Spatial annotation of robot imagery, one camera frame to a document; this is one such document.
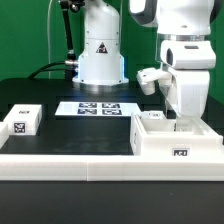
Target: black cable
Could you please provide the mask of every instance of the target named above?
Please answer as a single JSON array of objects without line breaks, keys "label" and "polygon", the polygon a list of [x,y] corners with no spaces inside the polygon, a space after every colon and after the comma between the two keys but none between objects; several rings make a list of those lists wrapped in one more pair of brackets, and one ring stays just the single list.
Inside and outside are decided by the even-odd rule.
[{"label": "black cable", "polygon": [[32,74],[30,74],[28,76],[28,79],[33,79],[35,78],[35,76],[40,73],[40,72],[43,72],[43,71],[46,71],[47,68],[50,68],[50,67],[53,67],[53,66],[56,66],[56,65],[64,65],[65,62],[64,61],[58,61],[58,62],[53,62],[53,63],[50,63],[48,65],[45,65],[43,67],[41,67],[40,69],[38,69],[37,71],[33,72]]}]

